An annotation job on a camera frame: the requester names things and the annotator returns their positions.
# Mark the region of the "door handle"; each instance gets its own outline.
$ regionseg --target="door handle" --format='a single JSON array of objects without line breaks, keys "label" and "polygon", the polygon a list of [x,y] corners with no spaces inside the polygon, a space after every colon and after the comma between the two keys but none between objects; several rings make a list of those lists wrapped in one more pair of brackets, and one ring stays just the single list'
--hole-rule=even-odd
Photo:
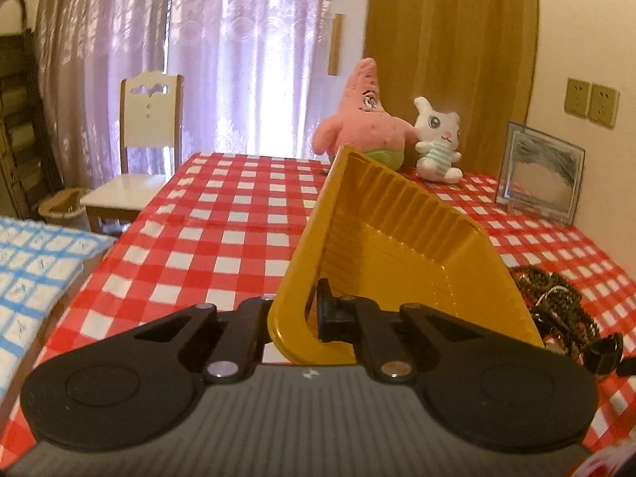
[{"label": "door handle", "polygon": [[342,43],[342,21],[344,14],[336,14],[332,25],[332,47],[329,52],[329,66],[327,74],[337,76],[340,72],[340,46]]}]

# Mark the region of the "red checkered tablecloth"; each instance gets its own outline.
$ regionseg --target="red checkered tablecloth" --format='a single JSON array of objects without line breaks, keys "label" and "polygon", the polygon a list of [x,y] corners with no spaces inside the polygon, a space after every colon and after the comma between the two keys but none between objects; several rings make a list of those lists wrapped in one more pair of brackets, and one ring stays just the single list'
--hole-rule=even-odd
[{"label": "red checkered tablecloth", "polygon": [[[195,154],[139,215],[91,275],[38,363],[198,302],[232,310],[274,294],[308,220],[327,166],[318,161]],[[478,221],[508,266],[560,271],[585,295],[603,334],[620,331],[636,348],[636,285],[576,228],[555,226],[493,204],[495,180],[425,184]],[[269,345],[269,362],[283,361]],[[599,410],[585,438],[597,450],[636,438],[636,377],[600,383]],[[34,443],[16,404],[0,444],[0,467]]]}]

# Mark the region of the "patrick star plush toy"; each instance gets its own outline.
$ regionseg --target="patrick star plush toy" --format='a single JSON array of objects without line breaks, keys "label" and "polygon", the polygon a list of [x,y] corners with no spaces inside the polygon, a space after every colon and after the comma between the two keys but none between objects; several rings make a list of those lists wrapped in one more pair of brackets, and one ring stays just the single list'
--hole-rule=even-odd
[{"label": "patrick star plush toy", "polygon": [[414,127],[391,116],[380,103],[375,60],[358,62],[347,81],[338,112],[323,120],[314,134],[312,148],[333,161],[343,145],[349,145],[390,169],[404,162],[405,142],[418,141]]}]

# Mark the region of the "metal screw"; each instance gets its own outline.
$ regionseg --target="metal screw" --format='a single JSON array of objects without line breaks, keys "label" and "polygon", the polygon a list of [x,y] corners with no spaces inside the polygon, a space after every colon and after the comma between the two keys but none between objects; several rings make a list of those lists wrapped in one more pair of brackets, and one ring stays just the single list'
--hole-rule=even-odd
[{"label": "metal screw", "polygon": [[239,372],[239,367],[231,361],[217,361],[207,367],[207,372],[217,378],[226,378]]},{"label": "metal screw", "polygon": [[390,361],[389,363],[383,364],[380,371],[391,378],[399,378],[411,374],[413,368],[410,364],[403,361]]}]

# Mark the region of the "black strap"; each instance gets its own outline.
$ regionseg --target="black strap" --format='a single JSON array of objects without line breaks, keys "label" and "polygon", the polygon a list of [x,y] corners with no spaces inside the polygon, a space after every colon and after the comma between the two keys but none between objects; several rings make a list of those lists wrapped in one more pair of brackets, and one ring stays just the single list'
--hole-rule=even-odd
[{"label": "black strap", "polygon": [[618,376],[634,376],[636,374],[636,357],[625,357],[616,368]]},{"label": "black strap", "polygon": [[613,333],[587,346],[583,353],[583,365],[593,374],[605,376],[616,368],[622,358],[622,336]]}]

